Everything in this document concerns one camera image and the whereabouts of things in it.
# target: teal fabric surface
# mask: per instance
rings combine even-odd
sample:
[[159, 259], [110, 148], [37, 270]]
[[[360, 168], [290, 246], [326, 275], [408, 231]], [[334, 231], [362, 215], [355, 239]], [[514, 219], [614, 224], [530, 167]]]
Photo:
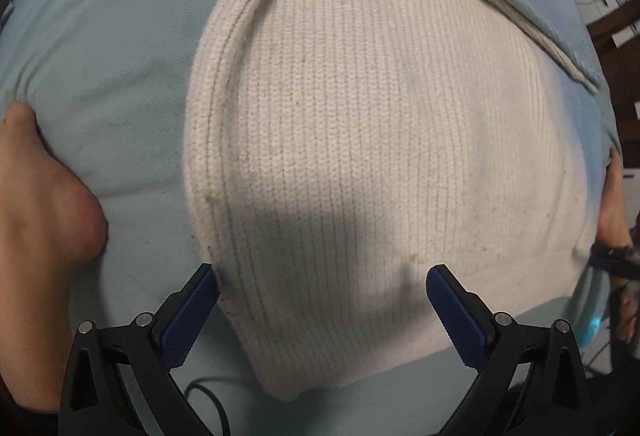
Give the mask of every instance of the teal fabric surface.
[[[104, 257], [74, 283], [72, 325], [88, 318], [126, 324], [155, 311], [200, 264], [181, 184], [182, 125], [191, 60], [215, 3], [14, 1], [0, 34], [0, 103], [19, 100], [36, 110], [50, 149], [99, 198], [110, 224]], [[548, 325], [565, 303], [524, 319]], [[182, 387], [203, 376], [214, 377], [205, 385], [225, 405], [234, 436], [410, 436], [437, 431], [475, 373], [450, 349], [285, 405], [260, 391], [214, 310], [174, 371]], [[142, 397], [131, 394], [149, 434], [159, 434]], [[209, 400], [194, 392], [192, 403], [219, 434]]]

